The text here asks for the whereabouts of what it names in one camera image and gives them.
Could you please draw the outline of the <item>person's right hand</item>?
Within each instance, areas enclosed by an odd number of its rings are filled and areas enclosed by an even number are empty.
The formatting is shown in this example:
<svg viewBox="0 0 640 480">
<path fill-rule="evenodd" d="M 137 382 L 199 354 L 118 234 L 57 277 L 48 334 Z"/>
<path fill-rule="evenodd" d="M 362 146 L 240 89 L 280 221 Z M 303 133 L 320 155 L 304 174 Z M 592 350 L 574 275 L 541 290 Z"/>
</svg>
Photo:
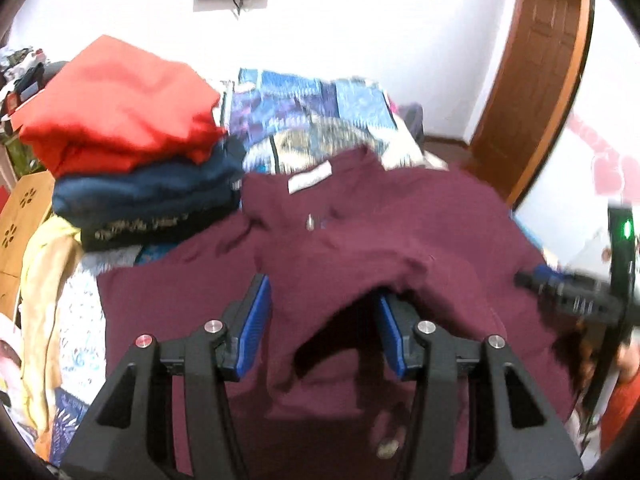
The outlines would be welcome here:
<svg viewBox="0 0 640 480">
<path fill-rule="evenodd" d="M 631 382 L 639 373 L 640 351 L 637 341 L 622 344 L 617 350 L 616 364 L 618 367 L 618 380 Z"/>
</svg>

